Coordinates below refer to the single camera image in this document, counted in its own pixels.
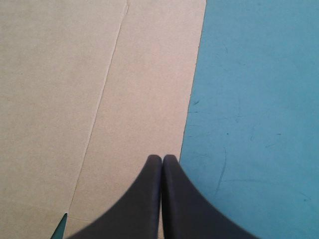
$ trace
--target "beige cardboard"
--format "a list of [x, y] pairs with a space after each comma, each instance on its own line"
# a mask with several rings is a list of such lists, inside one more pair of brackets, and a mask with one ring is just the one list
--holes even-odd
[[158, 238], [159, 239], [164, 239], [164, 230], [163, 230], [163, 221], [162, 221], [161, 209], [160, 209], [160, 212], [159, 212], [159, 233], [158, 233]]
[[149, 154], [179, 157], [204, 8], [129, 2], [70, 216], [93, 221], [108, 210]]
[[0, 1], [0, 238], [68, 211], [125, 0]]
[[89, 221], [83, 221], [76, 218], [72, 218], [68, 216], [66, 227], [64, 231], [64, 237], [71, 236], [74, 232], [79, 231], [80, 229], [88, 226], [91, 222]]

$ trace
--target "crease line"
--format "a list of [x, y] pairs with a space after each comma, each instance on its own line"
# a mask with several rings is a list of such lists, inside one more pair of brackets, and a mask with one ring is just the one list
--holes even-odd
[[75, 184], [75, 188], [74, 188], [74, 191], [73, 191], [73, 195], [72, 195], [71, 203], [70, 203], [70, 206], [69, 206], [69, 209], [68, 209], [68, 213], [70, 212], [72, 203], [73, 203], [73, 201], [74, 201], [74, 195], [75, 195], [76, 189], [77, 189], [78, 184], [79, 184], [80, 175], [81, 175], [81, 172], [82, 172], [82, 169], [83, 169], [83, 164], [84, 164], [85, 157], [86, 157], [86, 154], [87, 154], [87, 151], [88, 151], [88, 147], [89, 147], [89, 144], [90, 144], [90, 141], [91, 141], [93, 128], [94, 128], [94, 126], [95, 126], [96, 117], [97, 117], [97, 114], [98, 114], [98, 111], [99, 111], [99, 108], [100, 108], [100, 104], [101, 104], [101, 101], [102, 101], [102, 96], [103, 96], [103, 94], [104, 94], [104, 89], [105, 89], [105, 85], [106, 85], [106, 82], [107, 82], [107, 78], [108, 78], [108, 76], [109, 76], [110, 68], [111, 68], [111, 65], [112, 65], [112, 62], [113, 62], [114, 53], [115, 53], [115, 50], [116, 50], [117, 45], [118, 45], [118, 39], [119, 39], [121, 30], [122, 30], [122, 23], [123, 23], [125, 17], [127, 16], [128, 12], [129, 12], [129, 8], [130, 8], [130, 3], [127, 1], [126, 5], [125, 5], [125, 7], [124, 7], [124, 14], [123, 14], [123, 17], [122, 17], [122, 20], [121, 20], [121, 23], [120, 23], [120, 27], [119, 27], [119, 30], [118, 30], [118, 33], [117, 33], [117, 36], [116, 36], [115, 45], [114, 45], [114, 48], [113, 48], [110, 65], [109, 65], [109, 67], [108, 67], [107, 70], [106, 70], [106, 76], [105, 76], [105, 78], [104, 78], [104, 83], [103, 83], [103, 86], [102, 86], [102, 90], [101, 90], [100, 95], [99, 95], [98, 104], [97, 104], [97, 109], [96, 109], [96, 111], [95, 111], [94, 120], [93, 120], [93, 123], [92, 123], [92, 125], [91, 125], [90, 135], [89, 135], [88, 141], [87, 141], [87, 143], [86, 143], [86, 148], [85, 148], [85, 152], [84, 152], [84, 156], [83, 156], [83, 160], [82, 160], [82, 164], [81, 164], [79, 176], [78, 176], [78, 179], [77, 179], [76, 184]]
[[76, 219], [76, 220], [84, 221], [84, 222], [88, 222], [88, 223], [91, 223], [91, 222], [92, 222], [92, 221], [89, 221], [89, 220], [79, 219], [79, 218], [75, 218], [75, 217], [72, 217], [72, 216], [68, 216], [68, 218], [72, 218], [72, 219]]

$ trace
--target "floor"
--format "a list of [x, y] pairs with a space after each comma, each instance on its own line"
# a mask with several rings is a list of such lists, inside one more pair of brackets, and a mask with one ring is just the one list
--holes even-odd
[[0, 238], [64, 213], [73, 234], [149, 154], [260, 238], [316, 238], [318, 20], [311, 0], [2, 1]]
[[207, 1], [180, 163], [259, 238], [318, 238], [318, 22], [317, 1]]
[[0, 4], [0, 235], [70, 235], [179, 156], [206, 2]]

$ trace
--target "black curved piece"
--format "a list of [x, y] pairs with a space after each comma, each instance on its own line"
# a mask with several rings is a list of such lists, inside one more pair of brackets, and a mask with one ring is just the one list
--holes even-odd
[[150, 155], [123, 197], [104, 215], [69, 239], [156, 239], [161, 167], [161, 158]]
[[161, 185], [165, 239], [256, 239], [197, 191], [174, 155], [164, 158]]

